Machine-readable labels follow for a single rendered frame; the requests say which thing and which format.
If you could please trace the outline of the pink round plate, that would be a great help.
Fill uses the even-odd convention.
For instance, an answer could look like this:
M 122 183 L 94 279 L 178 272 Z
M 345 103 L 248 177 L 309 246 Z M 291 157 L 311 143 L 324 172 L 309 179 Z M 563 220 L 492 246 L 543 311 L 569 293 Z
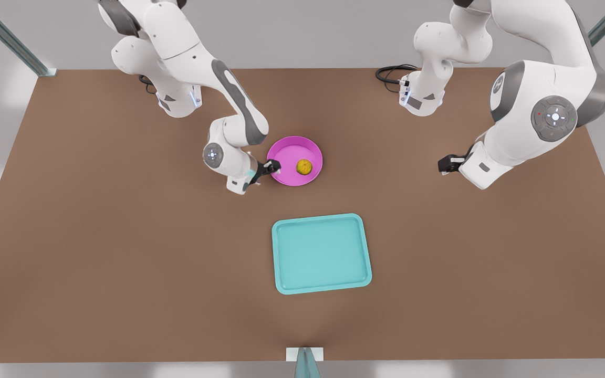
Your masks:
M 303 136 L 287 136 L 274 143 L 267 152 L 269 160 L 279 161 L 281 169 L 274 179 L 285 186 L 304 186 L 312 182 L 322 169 L 322 152 L 312 140 Z M 300 174 L 296 170 L 298 161 L 310 161 L 310 173 Z

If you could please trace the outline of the teal rectangular tray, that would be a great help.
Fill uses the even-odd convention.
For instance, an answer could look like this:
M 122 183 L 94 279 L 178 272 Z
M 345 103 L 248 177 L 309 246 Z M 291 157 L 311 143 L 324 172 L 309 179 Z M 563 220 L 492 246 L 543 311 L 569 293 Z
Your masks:
M 276 221 L 272 251 L 275 285 L 283 295 L 355 289 L 372 282 L 365 228 L 355 213 Z

